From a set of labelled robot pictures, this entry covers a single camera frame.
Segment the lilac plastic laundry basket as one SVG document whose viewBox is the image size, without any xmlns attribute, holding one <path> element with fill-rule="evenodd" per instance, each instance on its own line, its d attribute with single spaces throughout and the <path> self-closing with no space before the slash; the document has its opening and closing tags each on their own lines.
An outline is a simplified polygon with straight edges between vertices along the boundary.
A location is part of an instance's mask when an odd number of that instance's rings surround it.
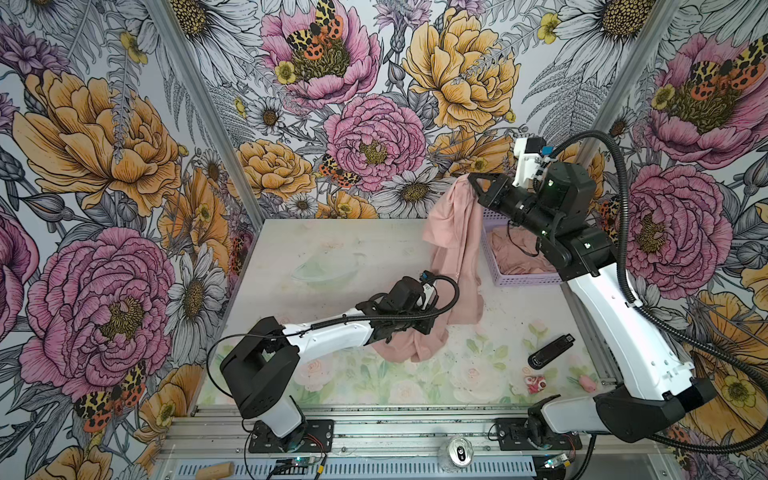
<svg viewBox="0 0 768 480">
<path fill-rule="evenodd" d="M 561 278 L 539 252 L 538 238 L 489 209 L 483 210 L 481 246 L 497 287 L 557 285 Z"/>
</svg>

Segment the pink t-shirt with print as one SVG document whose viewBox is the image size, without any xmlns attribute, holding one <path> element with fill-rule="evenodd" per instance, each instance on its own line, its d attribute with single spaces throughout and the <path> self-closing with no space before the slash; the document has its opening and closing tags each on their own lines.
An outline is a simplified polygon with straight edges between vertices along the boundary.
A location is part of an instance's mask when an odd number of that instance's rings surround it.
<svg viewBox="0 0 768 480">
<path fill-rule="evenodd" d="M 483 227 L 483 207 L 470 185 L 469 176 L 459 177 L 431 209 L 422 239 L 432 245 L 430 270 L 452 278 L 459 286 L 459 299 L 450 311 L 435 320 L 431 332 L 411 328 L 374 345 L 386 361 L 423 362 L 432 358 L 449 339 L 452 325 L 475 325 L 484 311 L 477 272 Z"/>
</svg>

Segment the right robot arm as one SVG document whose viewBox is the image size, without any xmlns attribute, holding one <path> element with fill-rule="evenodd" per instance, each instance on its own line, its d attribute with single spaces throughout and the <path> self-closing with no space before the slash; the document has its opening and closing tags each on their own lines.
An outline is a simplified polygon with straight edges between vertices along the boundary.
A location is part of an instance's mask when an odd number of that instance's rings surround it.
<svg viewBox="0 0 768 480">
<path fill-rule="evenodd" d="M 584 168 L 551 164 L 535 193 L 514 186 L 504 174 L 472 173 L 468 181 L 480 205 L 537 236 L 540 252 L 582 302 L 620 370 L 621 381 L 612 391 L 551 397 L 530 408 L 533 442 L 587 432 L 634 443 L 714 399 L 711 381 L 695 377 L 693 364 L 677 356 L 621 291 L 617 249 L 603 230 L 587 222 L 596 184 Z"/>
</svg>

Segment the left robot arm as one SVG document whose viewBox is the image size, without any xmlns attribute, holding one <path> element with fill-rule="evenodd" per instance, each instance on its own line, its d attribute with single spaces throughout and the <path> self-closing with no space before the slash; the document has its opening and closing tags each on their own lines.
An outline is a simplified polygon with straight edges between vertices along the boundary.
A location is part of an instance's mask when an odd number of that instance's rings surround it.
<svg viewBox="0 0 768 480">
<path fill-rule="evenodd" d="M 415 329 L 428 333 L 437 317 L 449 311 L 459 295 L 453 287 L 448 304 L 438 306 L 438 282 L 455 282 L 424 271 L 405 276 L 390 291 L 352 309 L 314 323 L 281 324 L 260 319 L 219 364 L 219 371 L 245 420 L 253 419 L 275 438 L 282 451 L 294 451 L 307 435 L 307 420 L 286 390 L 299 367 L 337 351 L 389 341 Z"/>
</svg>

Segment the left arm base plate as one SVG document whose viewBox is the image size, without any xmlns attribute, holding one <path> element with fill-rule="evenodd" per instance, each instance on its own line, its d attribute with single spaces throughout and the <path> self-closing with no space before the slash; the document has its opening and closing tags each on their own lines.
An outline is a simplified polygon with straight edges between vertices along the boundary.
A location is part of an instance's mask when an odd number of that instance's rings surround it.
<svg viewBox="0 0 768 480">
<path fill-rule="evenodd" d="M 264 422 L 257 421 L 247 451 L 251 454 L 329 453 L 334 427 L 333 420 L 310 419 L 286 437 L 278 437 Z"/>
</svg>

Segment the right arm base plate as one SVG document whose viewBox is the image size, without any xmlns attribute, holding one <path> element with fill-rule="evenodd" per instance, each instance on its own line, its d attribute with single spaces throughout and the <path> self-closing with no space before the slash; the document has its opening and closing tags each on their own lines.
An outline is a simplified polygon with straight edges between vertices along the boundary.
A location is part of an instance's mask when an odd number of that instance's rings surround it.
<svg viewBox="0 0 768 480">
<path fill-rule="evenodd" d="M 488 438 L 495 440 L 502 451 L 577 451 L 582 448 L 578 435 L 555 433 L 537 419 L 528 417 L 496 419 Z"/>
</svg>

